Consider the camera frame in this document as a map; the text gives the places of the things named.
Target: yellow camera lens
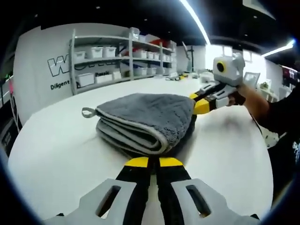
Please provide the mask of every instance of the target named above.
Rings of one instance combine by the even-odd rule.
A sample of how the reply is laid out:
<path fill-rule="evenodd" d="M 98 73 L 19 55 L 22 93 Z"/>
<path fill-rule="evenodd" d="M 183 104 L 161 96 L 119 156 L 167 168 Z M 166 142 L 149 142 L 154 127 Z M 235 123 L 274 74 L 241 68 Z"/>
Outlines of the yellow camera lens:
<path fill-rule="evenodd" d="M 218 62 L 217 63 L 217 69 L 218 71 L 220 71 L 221 73 L 225 72 L 225 65 L 223 62 Z"/>

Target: folded towel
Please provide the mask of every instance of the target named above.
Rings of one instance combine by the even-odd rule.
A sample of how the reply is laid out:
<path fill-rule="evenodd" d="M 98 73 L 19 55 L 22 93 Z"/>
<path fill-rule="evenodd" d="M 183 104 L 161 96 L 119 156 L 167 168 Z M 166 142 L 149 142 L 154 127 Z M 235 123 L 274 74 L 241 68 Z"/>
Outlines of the folded towel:
<path fill-rule="evenodd" d="M 173 149 L 189 129 L 195 101 L 170 94 L 132 94 L 83 108 L 85 118 L 99 116 L 96 130 L 110 144 L 138 155 L 162 155 Z"/>

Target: white table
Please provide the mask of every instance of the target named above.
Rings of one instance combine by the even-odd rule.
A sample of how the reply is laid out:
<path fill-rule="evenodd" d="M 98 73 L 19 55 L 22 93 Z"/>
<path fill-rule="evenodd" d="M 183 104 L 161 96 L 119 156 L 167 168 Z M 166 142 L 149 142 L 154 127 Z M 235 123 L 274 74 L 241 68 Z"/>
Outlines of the white table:
<path fill-rule="evenodd" d="M 96 107 L 136 92 L 189 96 L 199 87 L 199 80 L 192 79 L 137 80 L 85 92 L 37 112 L 21 130 L 10 154 L 8 168 L 16 186 L 41 219 L 67 215 L 83 195 L 105 179 L 116 178 L 127 161 L 97 136 L 98 118 L 82 117 L 82 107 Z M 233 211 L 262 218 L 270 210 L 270 159 L 245 107 L 224 107 L 198 116 L 179 159 L 192 178 L 200 178 L 221 193 Z M 143 224 L 164 224 L 154 182 Z"/>

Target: storage shelving unit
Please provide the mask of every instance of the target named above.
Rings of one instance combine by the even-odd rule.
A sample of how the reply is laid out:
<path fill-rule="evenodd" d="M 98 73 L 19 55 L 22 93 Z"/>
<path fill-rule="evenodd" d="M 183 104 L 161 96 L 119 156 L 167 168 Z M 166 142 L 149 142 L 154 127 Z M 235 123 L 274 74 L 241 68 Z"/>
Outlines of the storage shelving unit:
<path fill-rule="evenodd" d="M 75 60 L 75 49 L 76 48 L 83 48 L 83 47 L 93 47 L 98 45 L 110 45 L 115 46 L 117 48 L 116 50 L 116 57 L 113 58 L 93 58 L 93 59 L 83 59 L 80 61 Z M 118 56 L 120 53 L 120 47 L 125 46 L 128 49 L 128 56 Z M 160 53 L 160 60 L 156 59 L 140 59 L 133 57 L 133 48 L 140 48 L 143 50 L 151 51 L 151 52 L 158 52 Z M 70 79 L 71 79 L 71 87 L 72 92 L 74 95 L 83 93 L 85 91 L 93 90 L 99 87 L 104 87 L 107 85 L 125 82 L 125 81 L 132 81 L 137 79 L 143 79 L 143 78 L 149 78 L 154 77 L 156 75 L 145 75 L 145 76 L 134 76 L 134 61 L 136 62 L 144 62 L 148 65 L 154 64 L 159 65 L 157 74 L 163 74 L 163 68 L 165 67 L 171 67 L 171 62 L 165 62 L 163 61 L 163 54 L 169 54 L 171 55 L 173 51 L 171 49 L 165 48 L 162 46 L 162 43 L 160 45 L 154 45 L 151 43 L 141 42 L 138 40 L 134 40 L 132 38 L 132 34 L 129 34 L 129 37 L 118 37 L 118 36 L 76 36 L 75 30 L 73 32 L 72 39 L 70 40 L 70 49 L 69 49 L 69 55 L 70 55 Z M 96 64 L 100 62 L 116 62 L 117 67 L 120 69 L 121 62 L 125 62 L 129 65 L 129 77 L 121 78 L 121 79 L 115 79 L 112 76 L 111 81 L 102 82 L 102 83 L 95 83 L 91 84 L 85 87 L 78 87 L 76 83 L 76 74 L 75 67 L 78 66 L 84 66 L 89 64 Z"/>

